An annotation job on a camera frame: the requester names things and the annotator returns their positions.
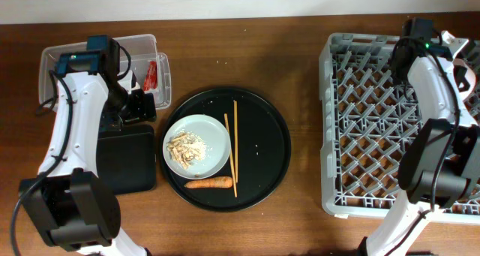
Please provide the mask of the red snack wrapper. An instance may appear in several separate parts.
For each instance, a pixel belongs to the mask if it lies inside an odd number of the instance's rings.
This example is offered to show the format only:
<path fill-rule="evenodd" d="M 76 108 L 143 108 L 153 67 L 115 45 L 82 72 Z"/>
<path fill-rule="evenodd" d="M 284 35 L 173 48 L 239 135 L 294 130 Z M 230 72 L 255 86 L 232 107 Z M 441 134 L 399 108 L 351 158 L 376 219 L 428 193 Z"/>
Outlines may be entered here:
<path fill-rule="evenodd" d="M 142 89 L 144 92 L 146 92 L 152 89 L 156 89 L 157 86 L 158 86 L 157 62 L 150 61 Z"/>

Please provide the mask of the pink bowl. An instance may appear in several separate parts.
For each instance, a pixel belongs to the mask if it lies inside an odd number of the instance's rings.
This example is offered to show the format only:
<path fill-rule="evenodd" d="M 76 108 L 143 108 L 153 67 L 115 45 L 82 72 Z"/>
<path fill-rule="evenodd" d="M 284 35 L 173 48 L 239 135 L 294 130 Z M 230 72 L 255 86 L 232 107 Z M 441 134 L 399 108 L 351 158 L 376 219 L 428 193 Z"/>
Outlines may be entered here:
<path fill-rule="evenodd" d="M 463 101 L 465 101 L 476 86 L 476 74 L 462 59 L 455 59 L 453 64 L 454 79 L 457 84 L 460 97 Z"/>

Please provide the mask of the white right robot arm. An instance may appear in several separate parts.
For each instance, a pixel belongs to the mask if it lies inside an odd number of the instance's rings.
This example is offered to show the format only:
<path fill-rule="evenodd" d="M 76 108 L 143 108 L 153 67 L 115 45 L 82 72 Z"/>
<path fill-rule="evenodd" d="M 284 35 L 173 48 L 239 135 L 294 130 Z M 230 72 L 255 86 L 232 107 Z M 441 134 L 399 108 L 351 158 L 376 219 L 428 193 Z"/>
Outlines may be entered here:
<path fill-rule="evenodd" d="M 464 104 L 475 74 L 457 60 L 470 45 L 450 37 L 438 44 L 403 36 L 391 66 L 414 89 L 423 126 L 400 160 L 400 192 L 382 224 L 359 245 L 359 255 L 405 255 L 424 228 L 479 179 L 479 125 Z"/>

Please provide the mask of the wooden chopstick long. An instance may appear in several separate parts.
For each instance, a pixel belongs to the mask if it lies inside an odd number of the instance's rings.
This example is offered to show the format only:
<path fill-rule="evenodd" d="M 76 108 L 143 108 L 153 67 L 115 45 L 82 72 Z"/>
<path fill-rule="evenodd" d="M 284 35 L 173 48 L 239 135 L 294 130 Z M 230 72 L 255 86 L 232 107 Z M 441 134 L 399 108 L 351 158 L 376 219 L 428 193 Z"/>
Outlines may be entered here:
<path fill-rule="evenodd" d="M 235 141 L 235 183 L 239 181 L 239 133 L 238 133 L 238 102 L 233 101 L 234 108 L 234 141 Z"/>

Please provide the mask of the orange carrot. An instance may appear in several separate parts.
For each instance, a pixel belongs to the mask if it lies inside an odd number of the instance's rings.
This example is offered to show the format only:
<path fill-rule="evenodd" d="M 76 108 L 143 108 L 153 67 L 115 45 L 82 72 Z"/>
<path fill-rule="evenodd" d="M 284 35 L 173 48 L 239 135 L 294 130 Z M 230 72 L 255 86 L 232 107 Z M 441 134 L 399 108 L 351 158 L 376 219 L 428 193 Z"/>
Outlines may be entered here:
<path fill-rule="evenodd" d="M 233 178 L 230 176 L 218 176 L 208 179 L 198 179 L 187 182 L 185 188 L 231 188 L 233 186 Z"/>

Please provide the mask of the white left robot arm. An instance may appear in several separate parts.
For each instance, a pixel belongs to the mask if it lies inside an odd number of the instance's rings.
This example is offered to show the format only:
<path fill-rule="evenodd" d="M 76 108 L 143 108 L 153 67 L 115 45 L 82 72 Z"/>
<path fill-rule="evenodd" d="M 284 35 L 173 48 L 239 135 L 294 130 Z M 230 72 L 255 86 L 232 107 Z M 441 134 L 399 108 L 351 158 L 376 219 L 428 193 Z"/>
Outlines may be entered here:
<path fill-rule="evenodd" d="M 126 50 L 64 53 L 50 72 L 58 83 L 58 109 L 45 159 L 37 177 L 24 179 L 10 221 L 14 253 L 16 218 L 24 209 L 48 246 L 84 255 L 148 255 L 122 229 L 119 202 L 98 177 L 96 153 L 103 114 L 132 125 L 156 119 L 150 94 L 126 91 L 119 80 Z"/>

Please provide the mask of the rice and food scraps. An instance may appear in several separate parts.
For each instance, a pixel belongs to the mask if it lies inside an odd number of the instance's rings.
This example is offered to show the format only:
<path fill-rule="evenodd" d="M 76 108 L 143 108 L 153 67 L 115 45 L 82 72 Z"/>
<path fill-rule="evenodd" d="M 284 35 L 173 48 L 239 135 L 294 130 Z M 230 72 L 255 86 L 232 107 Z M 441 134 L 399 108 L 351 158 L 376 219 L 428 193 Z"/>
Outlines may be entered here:
<path fill-rule="evenodd" d="M 181 131 L 167 144 L 172 160 L 187 170 L 194 161 L 202 161 L 206 157 L 206 144 L 202 138 L 192 132 Z"/>

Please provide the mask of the grey plate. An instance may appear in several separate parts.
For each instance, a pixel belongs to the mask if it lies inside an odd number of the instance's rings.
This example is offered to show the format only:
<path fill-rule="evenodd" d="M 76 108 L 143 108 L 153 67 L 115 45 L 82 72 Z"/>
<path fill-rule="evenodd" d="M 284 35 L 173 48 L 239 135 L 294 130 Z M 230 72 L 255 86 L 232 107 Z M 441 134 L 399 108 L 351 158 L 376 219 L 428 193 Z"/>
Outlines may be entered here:
<path fill-rule="evenodd" d="M 181 131 L 192 132 L 202 138 L 206 144 L 206 156 L 202 161 L 184 170 L 180 164 L 172 160 L 166 144 Z M 227 163 L 230 153 L 227 130 L 223 123 L 213 117 L 194 114 L 181 118 L 167 130 L 160 150 L 167 167 L 176 175 L 185 179 L 205 179 L 214 176 Z"/>

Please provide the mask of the wooden chopstick short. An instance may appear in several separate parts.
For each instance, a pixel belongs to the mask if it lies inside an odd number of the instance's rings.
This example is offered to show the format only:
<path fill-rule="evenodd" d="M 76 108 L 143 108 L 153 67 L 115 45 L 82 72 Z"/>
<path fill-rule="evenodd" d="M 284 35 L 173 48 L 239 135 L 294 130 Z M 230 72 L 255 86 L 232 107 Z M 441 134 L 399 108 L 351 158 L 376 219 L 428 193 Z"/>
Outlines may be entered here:
<path fill-rule="evenodd" d="M 229 148 L 229 164 L 230 164 L 230 171 L 232 175 L 232 186 L 233 186 L 233 191 L 235 198 L 238 197 L 238 192 L 237 192 L 237 187 L 236 187 L 236 173 L 235 173 L 235 166 L 234 166 L 234 161 L 233 161 L 233 150 L 231 147 L 231 137 L 230 137 L 230 127 L 229 127 L 229 120 L 228 120 L 228 115 L 225 113 L 223 115 L 224 117 L 224 122 L 225 122 L 225 128 L 227 131 L 227 136 L 228 136 L 228 143 L 230 144 Z"/>

